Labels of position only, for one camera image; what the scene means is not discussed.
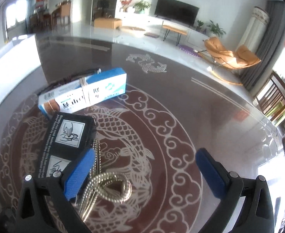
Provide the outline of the cardboard box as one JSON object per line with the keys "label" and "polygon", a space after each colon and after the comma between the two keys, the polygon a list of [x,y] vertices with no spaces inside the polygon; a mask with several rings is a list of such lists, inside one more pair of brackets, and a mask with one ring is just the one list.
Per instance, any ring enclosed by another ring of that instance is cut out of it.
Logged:
{"label": "cardboard box", "polygon": [[94,20],[94,27],[117,29],[122,27],[122,20],[118,18],[96,18]]}

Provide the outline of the wooden bench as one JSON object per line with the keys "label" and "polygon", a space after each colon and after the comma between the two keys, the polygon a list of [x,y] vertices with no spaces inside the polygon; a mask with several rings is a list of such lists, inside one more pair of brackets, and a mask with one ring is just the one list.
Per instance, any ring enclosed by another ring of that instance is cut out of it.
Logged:
{"label": "wooden bench", "polygon": [[165,29],[165,34],[163,37],[163,41],[165,41],[169,35],[170,32],[176,33],[177,34],[177,38],[176,38],[176,46],[179,45],[181,37],[182,36],[187,36],[187,31],[186,30],[181,30],[169,25],[163,25],[162,26],[163,29]]}

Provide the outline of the black eyeglasses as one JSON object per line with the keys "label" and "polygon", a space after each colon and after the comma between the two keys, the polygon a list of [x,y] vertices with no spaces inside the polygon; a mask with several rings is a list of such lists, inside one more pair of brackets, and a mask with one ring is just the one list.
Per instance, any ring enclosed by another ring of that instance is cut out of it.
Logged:
{"label": "black eyeglasses", "polygon": [[99,74],[99,73],[101,73],[101,69],[100,68],[93,68],[93,69],[86,70],[85,72],[79,72],[79,73],[70,75],[70,76],[62,78],[62,79],[60,79],[58,81],[52,82],[46,88],[44,88],[41,91],[39,91],[37,96],[39,96],[39,95],[41,95],[43,93],[46,93],[46,92],[48,92],[50,90],[53,90],[53,89],[55,89],[55,88],[57,88],[59,86],[63,86],[65,84],[73,82],[73,81],[75,81],[77,79],[80,79],[82,77],[87,77],[87,76],[91,76],[91,75]]}

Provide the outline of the wooden dining chair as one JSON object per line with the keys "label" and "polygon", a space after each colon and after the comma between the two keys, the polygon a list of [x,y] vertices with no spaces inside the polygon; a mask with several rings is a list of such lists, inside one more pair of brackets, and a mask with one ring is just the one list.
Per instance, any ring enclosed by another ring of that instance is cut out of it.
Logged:
{"label": "wooden dining chair", "polygon": [[255,100],[263,115],[275,127],[285,121],[285,78],[273,71]]}

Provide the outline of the green potted plant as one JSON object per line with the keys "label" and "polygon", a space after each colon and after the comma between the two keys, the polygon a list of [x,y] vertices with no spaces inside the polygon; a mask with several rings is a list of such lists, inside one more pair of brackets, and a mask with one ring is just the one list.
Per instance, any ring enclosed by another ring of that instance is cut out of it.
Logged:
{"label": "green potted plant", "polygon": [[151,7],[151,3],[144,0],[140,0],[136,2],[133,7],[135,9],[136,14],[141,14],[147,11]]}

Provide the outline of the black printed box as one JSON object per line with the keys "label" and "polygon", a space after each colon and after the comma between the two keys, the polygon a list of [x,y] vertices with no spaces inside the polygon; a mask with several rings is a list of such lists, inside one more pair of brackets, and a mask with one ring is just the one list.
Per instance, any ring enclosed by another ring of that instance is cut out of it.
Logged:
{"label": "black printed box", "polygon": [[57,112],[48,123],[35,170],[37,178],[64,171],[85,148],[90,148],[96,135],[92,116]]}

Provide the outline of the leafy floor plant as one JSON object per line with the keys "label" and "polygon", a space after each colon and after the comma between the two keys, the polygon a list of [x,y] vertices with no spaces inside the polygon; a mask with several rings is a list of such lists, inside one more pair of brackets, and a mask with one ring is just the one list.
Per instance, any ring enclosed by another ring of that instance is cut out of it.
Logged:
{"label": "leafy floor plant", "polygon": [[214,23],[212,20],[210,20],[207,24],[207,28],[214,36],[223,37],[227,34],[226,31],[221,28],[218,23]]}

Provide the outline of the white standing air conditioner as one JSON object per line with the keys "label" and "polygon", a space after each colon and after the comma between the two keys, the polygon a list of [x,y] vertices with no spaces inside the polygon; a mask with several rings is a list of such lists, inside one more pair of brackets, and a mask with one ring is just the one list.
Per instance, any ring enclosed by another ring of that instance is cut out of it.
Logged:
{"label": "white standing air conditioner", "polygon": [[269,14],[262,8],[255,6],[239,46],[245,45],[251,52],[255,53],[266,32],[269,21]]}

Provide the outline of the white sorting bin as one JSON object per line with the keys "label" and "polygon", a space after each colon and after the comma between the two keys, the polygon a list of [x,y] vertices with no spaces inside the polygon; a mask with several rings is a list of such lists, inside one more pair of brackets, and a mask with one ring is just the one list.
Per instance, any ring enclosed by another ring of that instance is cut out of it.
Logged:
{"label": "white sorting bin", "polygon": [[0,104],[39,66],[41,61],[35,34],[15,37],[0,49]]}

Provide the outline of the red flower vase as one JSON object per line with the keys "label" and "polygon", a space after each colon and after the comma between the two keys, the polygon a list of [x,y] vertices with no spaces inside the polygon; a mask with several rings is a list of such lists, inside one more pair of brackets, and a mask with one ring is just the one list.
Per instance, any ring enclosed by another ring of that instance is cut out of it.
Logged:
{"label": "red flower vase", "polygon": [[121,12],[127,12],[127,9],[128,9],[128,7],[132,1],[133,0],[120,0],[120,3],[121,3],[120,11]]}

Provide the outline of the black television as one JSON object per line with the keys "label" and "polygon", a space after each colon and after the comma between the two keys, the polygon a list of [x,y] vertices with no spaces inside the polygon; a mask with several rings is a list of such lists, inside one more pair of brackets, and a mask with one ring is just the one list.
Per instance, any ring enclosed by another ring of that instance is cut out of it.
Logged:
{"label": "black television", "polygon": [[196,20],[199,8],[177,0],[158,0],[154,14],[192,26]]}

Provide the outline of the blue white carton box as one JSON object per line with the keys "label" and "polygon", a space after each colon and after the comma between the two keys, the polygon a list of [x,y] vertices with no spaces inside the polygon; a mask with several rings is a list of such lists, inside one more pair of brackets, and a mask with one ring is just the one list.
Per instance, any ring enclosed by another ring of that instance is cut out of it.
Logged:
{"label": "blue white carton box", "polygon": [[127,74],[114,68],[81,77],[38,96],[38,108],[47,117],[56,112],[75,113],[126,92]]}

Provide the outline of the orange lounge chair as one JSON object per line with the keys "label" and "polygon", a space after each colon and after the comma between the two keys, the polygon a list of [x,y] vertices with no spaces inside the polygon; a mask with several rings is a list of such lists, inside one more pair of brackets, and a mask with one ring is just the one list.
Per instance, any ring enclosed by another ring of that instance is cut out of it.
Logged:
{"label": "orange lounge chair", "polygon": [[204,41],[204,47],[205,49],[201,51],[195,50],[194,52],[199,57],[212,64],[212,66],[207,68],[209,73],[229,85],[242,86],[243,84],[240,82],[231,82],[222,78],[215,71],[216,67],[224,67],[227,70],[241,70],[244,68],[250,68],[261,62],[261,59],[256,56],[255,53],[251,52],[245,45],[239,46],[236,51],[228,50],[220,42],[218,37],[206,39]]}

